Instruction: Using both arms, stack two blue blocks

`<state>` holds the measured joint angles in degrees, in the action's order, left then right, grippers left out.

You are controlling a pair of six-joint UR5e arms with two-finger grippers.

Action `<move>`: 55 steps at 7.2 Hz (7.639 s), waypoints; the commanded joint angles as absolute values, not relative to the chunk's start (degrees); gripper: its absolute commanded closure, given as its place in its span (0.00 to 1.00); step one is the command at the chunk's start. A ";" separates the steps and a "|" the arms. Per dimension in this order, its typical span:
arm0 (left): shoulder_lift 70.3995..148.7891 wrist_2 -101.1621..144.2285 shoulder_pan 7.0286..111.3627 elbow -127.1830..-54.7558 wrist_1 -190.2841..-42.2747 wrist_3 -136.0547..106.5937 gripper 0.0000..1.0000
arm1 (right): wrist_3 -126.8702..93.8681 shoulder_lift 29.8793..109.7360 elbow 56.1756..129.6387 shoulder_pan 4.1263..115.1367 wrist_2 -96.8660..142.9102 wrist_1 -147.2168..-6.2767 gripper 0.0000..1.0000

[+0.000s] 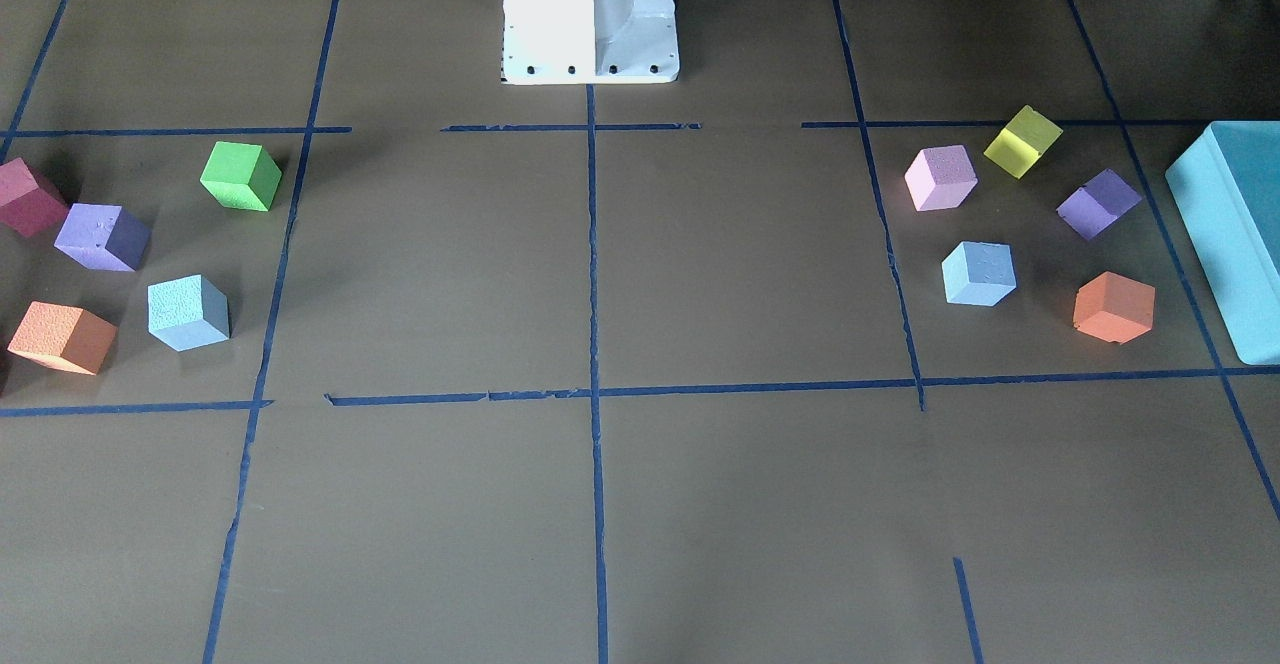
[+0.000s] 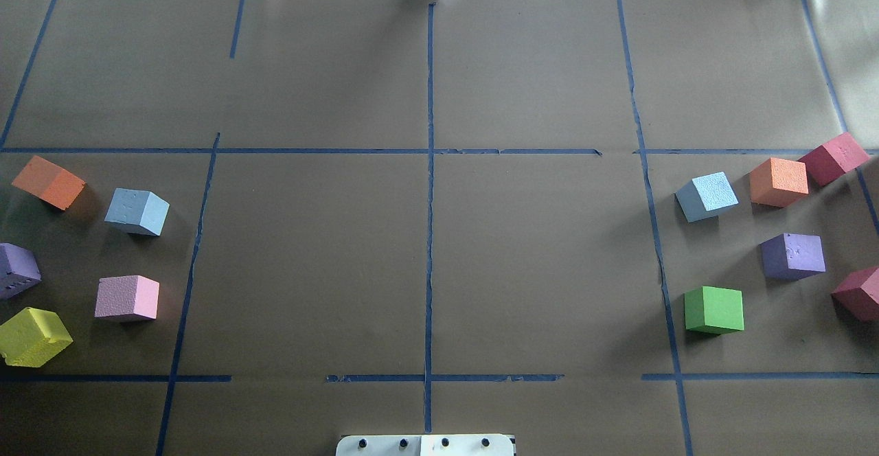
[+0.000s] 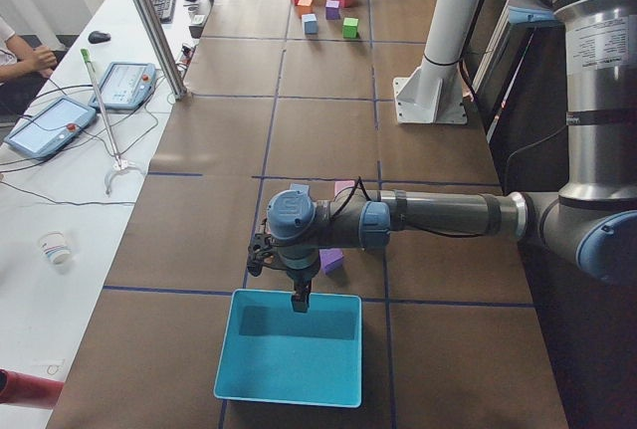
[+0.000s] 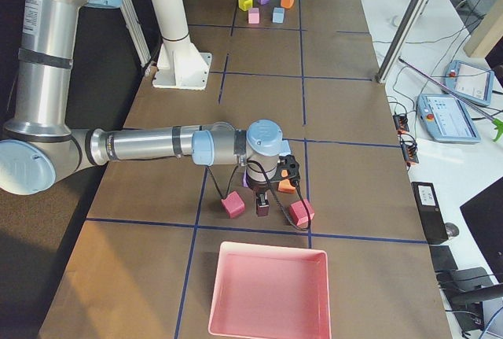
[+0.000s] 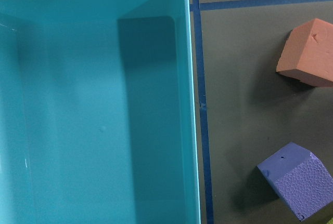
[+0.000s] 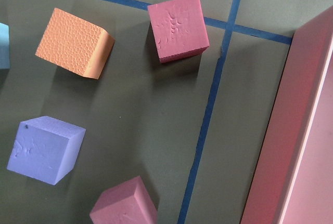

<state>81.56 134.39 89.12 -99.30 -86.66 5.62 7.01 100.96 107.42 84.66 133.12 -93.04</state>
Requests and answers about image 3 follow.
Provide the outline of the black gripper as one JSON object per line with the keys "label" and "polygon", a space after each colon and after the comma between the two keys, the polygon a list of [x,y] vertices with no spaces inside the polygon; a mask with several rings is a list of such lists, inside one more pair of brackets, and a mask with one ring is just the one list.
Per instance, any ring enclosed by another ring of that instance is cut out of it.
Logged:
{"label": "black gripper", "polygon": [[293,311],[306,313],[312,280],[319,272],[319,250],[305,244],[283,244],[270,234],[257,233],[248,247],[247,270],[250,275],[259,277],[264,267],[282,271],[293,281]]}

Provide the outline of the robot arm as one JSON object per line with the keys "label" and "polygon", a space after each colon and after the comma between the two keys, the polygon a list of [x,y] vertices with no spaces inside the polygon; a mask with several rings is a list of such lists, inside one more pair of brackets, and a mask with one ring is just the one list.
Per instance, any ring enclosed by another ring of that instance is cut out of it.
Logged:
{"label": "robot arm", "polygon": [[636,279],[636,0],[509,0],[516,24],[565,28],[569,178],[553,193],[507,196],[367,192],[355,183],[332,200],[303,186],[275,195],[248,250],[247,269],[284,272],[293,309],[310,306],[319,253],[381,248],[420,230],[463,238],[532,240],[611,284]]}

